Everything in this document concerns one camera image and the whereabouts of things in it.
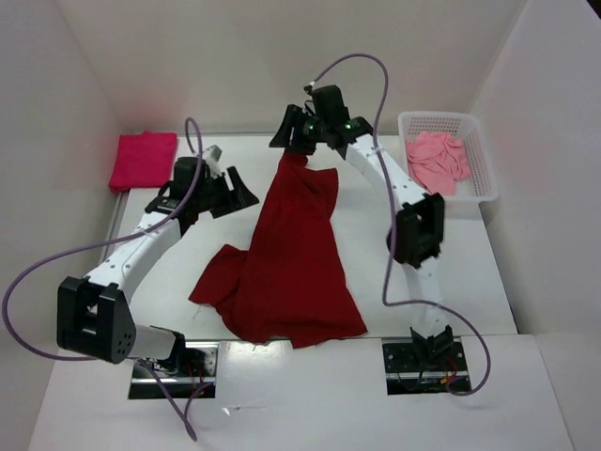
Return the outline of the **dark red t shirt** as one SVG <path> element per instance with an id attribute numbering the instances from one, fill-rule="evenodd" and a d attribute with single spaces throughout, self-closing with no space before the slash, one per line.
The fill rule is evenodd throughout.
<path id="1" fill-rule="evenodd" d="M 338 173 L 307 163 L 282 156 L 249 248 L 224 245 L 189 296 L 244 341 L 285 338 L 298 349 L 367 332 L 331 226 Z"/>

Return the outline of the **magenta t shirt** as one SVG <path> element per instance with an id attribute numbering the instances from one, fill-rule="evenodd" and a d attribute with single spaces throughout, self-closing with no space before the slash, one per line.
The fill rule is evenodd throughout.
<path id="1" fill-rule="evenodd" d="M 177 152 L 174 132 L 122 134 L 109 180 L 112 193 L 160 188 L 170 178 Z"/>

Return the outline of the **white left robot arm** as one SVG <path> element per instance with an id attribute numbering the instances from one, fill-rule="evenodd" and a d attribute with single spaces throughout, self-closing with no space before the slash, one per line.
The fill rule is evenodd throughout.
<path id="1" fill-rule="evenodd" d="M 58 347 L 111 364 L 153 360 L 169 376 L 182 372 L 188 362 L 184 334 L 136 324 L 130 311 L 133 294 L 202 213 L 220 218 L 258 202 L 235 167 L 214 176 L 206 163 L 178 159 L 173 179 L 146 206 L 134 239 L 117 246 L 84 277 L 67 277 L 60 284 Z"/>

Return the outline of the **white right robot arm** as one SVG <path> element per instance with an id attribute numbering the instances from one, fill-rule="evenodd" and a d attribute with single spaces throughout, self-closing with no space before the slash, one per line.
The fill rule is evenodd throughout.
<path id="1" fill-rule="evenodd" d="M 318 144 L 335 150 L 356 168 L 387 201 L 391 227 L 386 239 L 389 252 L 382 302 L 419 305 L 421 311 L 410 328 L 412 359 L 422 369 L 436 367 L 449 352 L 453 330 L 442 311 L 437 277 L 438 258 L 444 238 L 445 202 L 414 182 L 381 146 L 372 126 L 363 117 L 351 118 L 346 107 L 327 116 L 325 111 L 289 104 L 272 148 L 311 155 Z M 388 298 L 394 262 L 410 269 L 413 281 L 426 300 L 391 303 Z"/>

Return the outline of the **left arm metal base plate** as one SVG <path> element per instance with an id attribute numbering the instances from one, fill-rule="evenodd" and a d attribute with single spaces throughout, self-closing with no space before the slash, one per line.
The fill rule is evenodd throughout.
<path id="1" fill-rule="evenodd" d="M 185 399 L 203 387 L 201 398 L 215 398 L 219 343 L 187 341 L 182 357 L 148 364 L 174 399 Z M 135 363 L 128 392 L 130 400 L 162 399 L 165 395 L 151 372 Z"/>

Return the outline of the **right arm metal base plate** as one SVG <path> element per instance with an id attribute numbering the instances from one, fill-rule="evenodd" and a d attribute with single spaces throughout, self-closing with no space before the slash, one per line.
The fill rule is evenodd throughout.
<path id="1" fill-rule="evenodd" d="M 461 341 L 433 363 L 421 363 L 407 339 L 382 341 L 382 353 L 389 396 L 447 393 L 447 384 L 457 392 L 472 389 Z"/>

